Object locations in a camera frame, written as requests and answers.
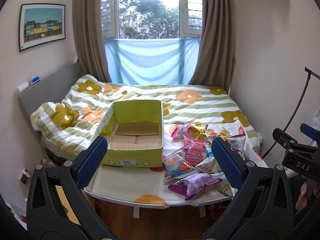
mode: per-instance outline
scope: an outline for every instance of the striped blanket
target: striped blanket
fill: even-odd
[[[164,124],[232,123],[239,120],[256,152],[260,143],[238,105],[218,87],[192,85],[125,86],[80,78],[61,103],[42,104],[31,114],[35,130],[60,149],[78,155],[89,147],[111,103],[124,99],[162,101]]]

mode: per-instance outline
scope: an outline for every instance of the light blue cloth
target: light blue cloth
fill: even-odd
[[[188,84],[196,67],[199,39],[105,39],[113,83]]]

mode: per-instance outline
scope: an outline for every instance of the tree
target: tree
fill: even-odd
[[[119,0],[119,22],[122,39],[179,37],[179,8],[160,0]]]

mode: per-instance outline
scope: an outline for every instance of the window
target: window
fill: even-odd
[[[105,38],[200,37],[202,0],[101,0]]]

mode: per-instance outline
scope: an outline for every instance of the purple snack bag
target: purple snack bag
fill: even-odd
[[[169,185],[168,188],[175,193],[185,196],[185,200],[189,200],[220,182],[222,182],[222,179],[215,178],[211,174],[196,173]]]

